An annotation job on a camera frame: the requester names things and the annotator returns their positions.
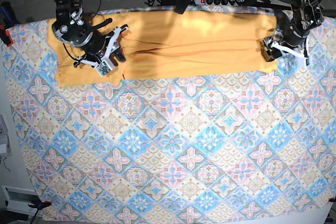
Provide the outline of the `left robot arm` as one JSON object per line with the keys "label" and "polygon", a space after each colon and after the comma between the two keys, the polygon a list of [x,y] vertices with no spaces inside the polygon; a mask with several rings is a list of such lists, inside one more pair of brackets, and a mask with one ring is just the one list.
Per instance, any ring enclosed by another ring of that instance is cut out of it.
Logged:
{"label": "left robot arm", "polygon": [[309,34],[323,22],[320,0],[287,0],[292,18],[281,10],[275,10],[276,28],[273,35],[265,37],[260,44],[267,62],[288,53],[295,56],[300,67],[309,65]]}

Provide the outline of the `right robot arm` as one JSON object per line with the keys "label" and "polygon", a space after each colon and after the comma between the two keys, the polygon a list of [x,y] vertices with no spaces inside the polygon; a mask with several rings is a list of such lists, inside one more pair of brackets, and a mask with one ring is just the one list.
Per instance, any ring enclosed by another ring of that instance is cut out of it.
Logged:
{"label": "right robot arm", "polygon": [[112,18],[92,25],[84,18],[82,0],[54,0],[56,3],[56,21],[52,24],[52,32],[63,46],[71,46],[84,51],[82,56],[72,56],[75,68],[89,65],[103,77],[111,72],[126,58],[121,50],[118,39],[129,28],[127,24],[115,27],[111,32],[102,34],[99,29],[112,23]]}

